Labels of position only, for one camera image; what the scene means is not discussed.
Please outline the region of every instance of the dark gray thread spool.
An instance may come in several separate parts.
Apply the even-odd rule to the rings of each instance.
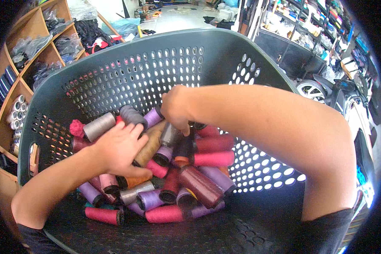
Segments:
[[[160,143],[161,145],[165,145],[167,147],[173,147],[181,140],[182,137],[183,134],[180,130],[172,124],[167,123],[163,129],[163,133],[161,134]]]
[[[112,113],[106,113],[83,127],[86,137],[93,142],[106,131],[116,125],[116,118]]]
[[[144,126],[143,132],[148,129],[147,120],[137,110],[135,110],[131,105],[127,105],[127,106],[122,107],[120,109],[120,116],[122,117],[122,119],[126,125],[142,124]]]

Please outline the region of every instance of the purple thread spool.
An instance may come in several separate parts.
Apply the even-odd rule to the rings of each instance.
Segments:
[[[90,183],[84,182],[79,186],[82,195],[95,207],[100,207],[104,203],[102,194],[96,190]]]
[[[135,212],[139,216],[144,217],[145,211],[141,210],[140,206],[137,203],[132,203],[129,206],[127,206],[127,208]]]
[[[221,201],[215,208],[207,209],[205,206],[200,205],[193,208],[191,213],[192,213],[192,217],[196,219],[211,213],[215,213],[223,208],[224,208],[224,201]]]
[[[144,211],[162,206],[165,202],[160,199],[160,193],[160,189],[140,192],[137,196],[137,204]]]
[[[230,195],[236,184],[217,167],[199,167],[199,171],[222,189],[225,195]]]
[[[185,187],[182,187],[176,196],[176,204],[182,210],[189,210],[197,205],[197,199]]]
[[[144,116],[144,118],[145,120],[147,120],[148,128],[151,128],[152,126],[156,125],[164,119],[164,116],[161,114],[161,107],[154,107]]]
[[[172,148],[162,145],[152,159],[160,166],[166,167],[172,159]]]

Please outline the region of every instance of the black shirt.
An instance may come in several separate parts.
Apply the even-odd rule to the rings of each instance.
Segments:
[[[353,216],[353,209],[327,214],[313,221],[300,223],[295,243],[290,253],[333,254],[346,234]],[[18,224],[18,228],[34,254],[67,253],[51,241],[43,230]]]

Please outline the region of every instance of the person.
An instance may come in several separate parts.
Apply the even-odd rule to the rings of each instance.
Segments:
[[[356,202],[356,154],[350,128],[336,110],[261,85],[174,86],[161,113],[187,136],[188,121],[227,130],[306,175],[301,229],[291,253],[335,253]],[[142,125],[120,123],[96,144],[43,170],[15,195],[12,212],[35,253],[59,253],[42,231],[51,209],[88,179],[110,173],[143,176],[131,165],[146,144]]]

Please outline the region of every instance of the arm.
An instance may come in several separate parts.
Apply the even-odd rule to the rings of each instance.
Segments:
[[[175,86],[163,95],[161,113],[185,135],[188,120],[211,124],[305,174],[303,221],[354,206],[351,131],[325,104],[258,85]]]
[[[131,165],[138,151],[147,143],[147,135],[138,136],[143,126],[118,124],[96,144],[86,147],[45,169],[28,181],[11,202],[17,223],[42,229],[51,209],[70,191],[104,173],[140,177],[151,171]]]

